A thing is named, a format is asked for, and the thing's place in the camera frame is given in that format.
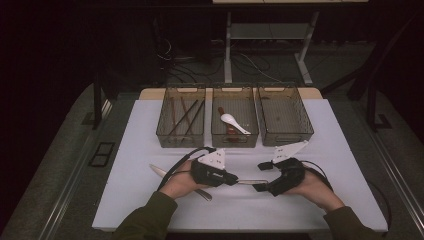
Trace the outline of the black rectangular floor frame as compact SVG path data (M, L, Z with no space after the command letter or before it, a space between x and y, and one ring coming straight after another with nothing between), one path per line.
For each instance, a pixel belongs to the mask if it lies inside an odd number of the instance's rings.
M100 142L88 165L91 167L105 167L110 160L114 146L114 142Z

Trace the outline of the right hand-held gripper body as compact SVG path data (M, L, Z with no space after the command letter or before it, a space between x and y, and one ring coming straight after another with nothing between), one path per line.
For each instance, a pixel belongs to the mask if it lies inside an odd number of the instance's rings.
M304 140L275 148L271 164L280 170L281 175L267 185L267 190L273 196L285 193L303 181L305 170L295 155L307 145L308 141Z

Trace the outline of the person's right hand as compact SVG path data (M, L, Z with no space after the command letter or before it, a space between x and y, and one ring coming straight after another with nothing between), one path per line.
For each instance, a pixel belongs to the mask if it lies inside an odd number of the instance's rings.
M326 213L344 207L343 201L315 174L306 171L303 181L286 194L300 195L311 201Z

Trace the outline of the white ceramic spoon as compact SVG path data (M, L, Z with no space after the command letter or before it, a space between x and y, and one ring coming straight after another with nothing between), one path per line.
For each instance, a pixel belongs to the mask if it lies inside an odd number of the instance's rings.
M223 114L221 117L220 117L220 119L223 121L223 122L225 122L225 123L227 123L227 124L230 124L230 125L232 125L233 127L235 127L236 129L238 129L242 134L245 134L245 135L250 135L250 132L249 131L247 131L247 130L245 130L243 127L241 127L239 124L238 124L238 122L236 121L236 119L231 115L231 114L227 114L227 113L225 113L225 114Z

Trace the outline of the white table cover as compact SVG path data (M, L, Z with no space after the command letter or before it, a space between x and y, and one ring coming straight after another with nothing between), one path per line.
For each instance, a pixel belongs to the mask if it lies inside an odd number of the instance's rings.
M299 160L320 166L334 192L361 222L376 231L388 226L348 146L328 101L304 103L314 134L297 153ZM138 100L128 120L93 228L113 231L133 210L146 204L160 177L149 167L170 169L185 148L163 148L156 136L162 103ZM178 202L169 228L173 232L316 232L328 226L320 208L297 195L272 196L244 184L210 189L211 201L191 193Z

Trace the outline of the white metal desk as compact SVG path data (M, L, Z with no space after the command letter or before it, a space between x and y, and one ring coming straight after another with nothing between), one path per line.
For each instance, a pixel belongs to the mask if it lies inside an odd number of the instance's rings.
M307 20L294 22L278 20L276 23L235 23L232 19L234 10L227 11L224 77L226 83L232 82L231 42L233 40L300 40L302 47L294 54L294 58L304 84L312 85L310 69L305 64L305 57L312 41L313 34L324 7L343 7L348 4L367 3L368 0L212 0L216 6L233 6L235 9L246 7L249 10L277 11L290 7L291 11L299 11L309 7L310 17Z

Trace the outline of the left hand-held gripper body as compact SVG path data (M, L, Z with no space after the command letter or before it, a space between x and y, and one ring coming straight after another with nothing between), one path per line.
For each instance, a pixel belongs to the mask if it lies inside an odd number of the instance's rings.
M217 187L227 183L225 150L198 157L191 163L191 175L197 184Z

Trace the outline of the metal floor rail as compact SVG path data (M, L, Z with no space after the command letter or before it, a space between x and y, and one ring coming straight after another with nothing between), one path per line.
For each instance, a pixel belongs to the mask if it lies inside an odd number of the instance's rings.
M79 182L82 179L83 172L88 164L90 152L96 142L97 134L90 133L80 151L78 159L71 171L64 188L60 192L51 213L37 240L54 240L54 236L62 222L62 219L68 209L68 206L75 195Z
M370 146L355 152L389 222L386 240L424 240L424 145L391 107L383 109L391 126L376 131L360 104L352 108Z

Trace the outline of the black metal stand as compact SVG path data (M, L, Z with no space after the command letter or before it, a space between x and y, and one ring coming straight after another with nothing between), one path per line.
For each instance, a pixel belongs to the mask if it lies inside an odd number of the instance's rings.
M380 124L375 122L376 101L377 101L377 78L376 75L381 69L385 58L393 46L396 39L396 28L389 20L382 20L372 31L376 37L376 44L371 54L358 69L359 73L350 87L347 96L350 100L359 101L366 95L366 123L373 131L376 131Z
M107 100L115 99L117 91L114 87L111 77L101 71L97 71L93 78L93 92L94 92L94 123L93 129L97 129L102 121L102 106L103 97Z

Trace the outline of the person's left hand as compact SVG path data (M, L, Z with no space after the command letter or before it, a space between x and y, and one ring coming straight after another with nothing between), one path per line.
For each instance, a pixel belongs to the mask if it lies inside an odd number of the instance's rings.
M191 176L191 165L192 161L189 160L183 163L178 169L177 174L173 175L163 187L160 188L160 192L167 195L168 197L176 200L184 197L191 192L207 188L207 185L197 184Z

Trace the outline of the transparent grey plastic bin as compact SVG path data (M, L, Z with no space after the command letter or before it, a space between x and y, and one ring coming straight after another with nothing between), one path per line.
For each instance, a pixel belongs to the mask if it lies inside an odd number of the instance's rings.
M200 103L205 100L204 106L192 126L192 134L184 135L187 124L183 121L174 132L168 135L172 129L171 97L175 99L176 122L183 116L184 111L180 97L183 97L186 106L189 107L195 100L199 100L191 110L189 118L192 121ZM156 136L163 148L197 148L204 145L204 116L206 104L206 85L202 83L168 84L162 101L161 112L157 124Z
M264 146L309 141L314 134L298 88L293 83L258 83L255 104Z
M238 124L250 135L242 134L238 129L238 143L222 143L226 134L222 114L231 114ZM254 148L259 134L256 116L253 86L242 83L215 83L212 85L211 110L212 145L219 148Z

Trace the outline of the steel table knife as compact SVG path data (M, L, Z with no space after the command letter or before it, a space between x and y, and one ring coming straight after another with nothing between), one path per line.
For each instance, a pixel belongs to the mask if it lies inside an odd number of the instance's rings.
M149 167L157 175L159 175L160 177L162 177L164 179L167 171L165 171L165 170L163 170L163 169L161 169L161 168L159 168L159 167L157 167L157 166L155 166L153 164L149 164ZM207 193L206 191L204 191L204 190L198 189L198 190L195 190L194 192L196 192L198 195L200 195L201 197L203 197L206 201L211 201L212 200L212 196L209 193Z

